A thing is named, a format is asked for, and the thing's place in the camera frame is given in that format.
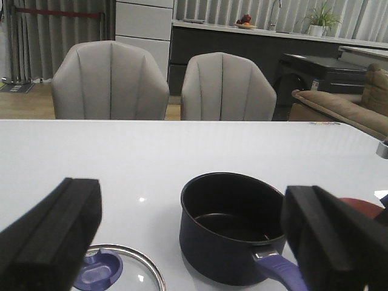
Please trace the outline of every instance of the glass lid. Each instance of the glass lid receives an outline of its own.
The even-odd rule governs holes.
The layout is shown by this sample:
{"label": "glass lid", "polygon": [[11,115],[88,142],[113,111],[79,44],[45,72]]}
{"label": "glass lid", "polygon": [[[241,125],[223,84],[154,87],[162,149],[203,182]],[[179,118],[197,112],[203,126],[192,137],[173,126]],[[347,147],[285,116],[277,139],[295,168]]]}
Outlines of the glass lid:
{"label": "glass lid", "polygon": [[141,252],[114,244],[90,246],[71,291],[166,291],[161,272]]}

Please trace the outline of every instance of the white cabinet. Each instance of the white cabinet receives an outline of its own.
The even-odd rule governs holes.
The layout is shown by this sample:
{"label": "white cabinet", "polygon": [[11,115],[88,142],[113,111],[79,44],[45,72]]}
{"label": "white cabinet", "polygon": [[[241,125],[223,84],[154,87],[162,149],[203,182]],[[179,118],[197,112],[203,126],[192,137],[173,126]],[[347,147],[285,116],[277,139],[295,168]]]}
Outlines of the white cabinet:
{"label": "white cabinet", "polygon": [[172,8],[174,0],[120,0],[120,2]]}
{"label": "white cabinet", "polygon": [[144,38],[129,38],[127,36],[116,36],[116,40],[124,44],[134,45],[148,50],[155,58],[156,63],[161,69],[162,74],[167,79],[167,71],[169,69],[169,41],[159,41],[155,39]]}
{"label": "white cabinet", "polygon": [[173,0],[116,2],[116,40],[148,50],[167,79]]}

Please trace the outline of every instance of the saucepan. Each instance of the saucepan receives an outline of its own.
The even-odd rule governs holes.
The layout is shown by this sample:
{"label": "saucepan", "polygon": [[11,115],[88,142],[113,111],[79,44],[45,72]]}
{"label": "saucepan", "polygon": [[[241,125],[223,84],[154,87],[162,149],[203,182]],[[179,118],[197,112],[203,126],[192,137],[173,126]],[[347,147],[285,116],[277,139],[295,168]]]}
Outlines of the saucepan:
{"label": "saucepan", "polygon": [[283,195],[237,173],[207,173],[181,194],[179,243],[186,260],[219,283],[249,286],[272,278],[307,291],[298,266],[281,256]]}

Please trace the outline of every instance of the sofa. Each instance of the sofa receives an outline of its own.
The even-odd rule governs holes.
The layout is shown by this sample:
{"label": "sofa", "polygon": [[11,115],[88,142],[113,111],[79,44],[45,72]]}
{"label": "sofa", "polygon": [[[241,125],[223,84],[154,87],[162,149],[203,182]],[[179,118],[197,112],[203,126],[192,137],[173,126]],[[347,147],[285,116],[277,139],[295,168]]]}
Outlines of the sofa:
{"label": "sofa", "polygon": [[388,136],[388,72],[369,65],[362,95],[294,90],[289,121],[338,121],[377,139]]}

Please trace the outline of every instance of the upholstered chair back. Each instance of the upholstered chair back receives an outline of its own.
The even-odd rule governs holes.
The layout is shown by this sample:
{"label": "upholstered chair back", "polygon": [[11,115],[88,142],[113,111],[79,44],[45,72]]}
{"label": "upholstered chair back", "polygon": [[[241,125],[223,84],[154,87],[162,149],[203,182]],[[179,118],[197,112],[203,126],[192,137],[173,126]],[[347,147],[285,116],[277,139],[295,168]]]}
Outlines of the upholstered chair back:
{"label": "upholstered chair back", "polygon": [[169,88],[153,56],[115,41],[74,45],[53,77],[56,118],[164,119]]}
{"label": "upholstered chair back", "polygon": [[181,119],[270,121],[275,105],[274,89],[246,58],[217,52],[188,63]]}

